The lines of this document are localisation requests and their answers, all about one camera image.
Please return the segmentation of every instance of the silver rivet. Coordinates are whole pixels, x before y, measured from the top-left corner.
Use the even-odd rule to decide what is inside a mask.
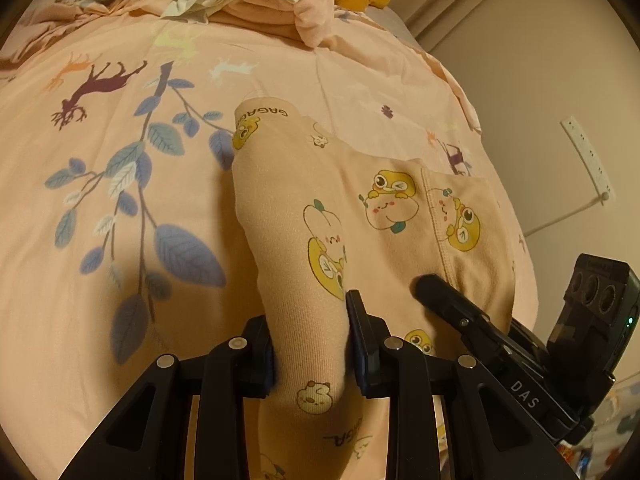
[[[399,350],[402,348],[403,344],[404,342],[402,341],[402,339],[396,336],[387,337],[385,339],[385,346],[390,350]]]
[[[160,368],[169,368],[171,366],[173,366],[175,363],[175,358],[172,355],[169,354],[164,354],[161,355],[158,360],[156,361],[156,364],[158,365],[158,367]]]
[[[476,367],[476,365],[478,364],[478,361],[476,361],[476,358],[473,357],[472,355],[462,354],[458,358],[458,364],[463,368],[471,369]]]
[[[233,350],[241,350],[246,346],[246,339],[244,337],[235,337],[229,341],[229,348]]]

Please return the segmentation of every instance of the power outlet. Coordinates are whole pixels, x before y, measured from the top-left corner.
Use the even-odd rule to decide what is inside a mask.
[[[571,116],[560,121],[560,124],[562,124],[562,128],[564,128],[566,134],[574,144],[575,149],[580,154],[580,158],[584,163],[584,167],[587,168],[587,172],[593,181],[593,185],[596,187],[596,191],[603,197],[603,203],[604,201],[612,201],[615,198],[615,194],[607,172],[604,171],[598,154],[593,149],[593,145],[578,121],[575,120],[575,117]]]

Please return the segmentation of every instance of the cartoon eye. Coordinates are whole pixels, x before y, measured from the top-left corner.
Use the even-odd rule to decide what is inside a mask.
[[[466,227],[461,227],[457,232],[458,241],[461,244],[466,243],[469,240],[469,231],[466,230]]]
[[[404,180],[396,180],[391,187],[396,191],[406,191],[409,186]]]
[[[475,217],[476,215],[474,214],[474,210],[469,209],[468,207],[465,207],[464,211],[462,212],[462,219],[465,222],[465,224],[471,224],[471,222],[474,221]]]
[[[324,275],[332,280],[334,278],[334,266],[329,261],[329,258],[324,256],[324,254],[321,254],[318,258],[318,263],[320,264],[320,268],[322,269]]]
[[[376,184],[376,186],[378,187],[386,187],[386,178],[383,177],[380,174],[377,174],[374,179],[373,182]]]

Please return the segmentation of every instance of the bed sheet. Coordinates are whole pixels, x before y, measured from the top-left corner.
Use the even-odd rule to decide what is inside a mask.
[[[460,87],[363,15],[338,11],[333,26],[312,50],[105,16],[0,89],[0,425],[40,480],[58,478],[160,352],[204,354],[263,312],[229,171],[234,110],[252,97],[292,103],[360,152],[485,178],[513,254],[514,314],[533,324],[531,261]],[[383,475],[384,436],[369,449],[349,478]]]

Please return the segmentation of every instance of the wall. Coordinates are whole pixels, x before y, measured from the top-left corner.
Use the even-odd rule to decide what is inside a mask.
[[[574,115],[616,201],[527,238],[546,340],[577,255],[640,274],[640,50],[606,0],[485,0],[431,51],[476,106],[485,148],[524,232],[585,205],[593,184],[560,121]],[[616,370],[640,369],[640,330]]]

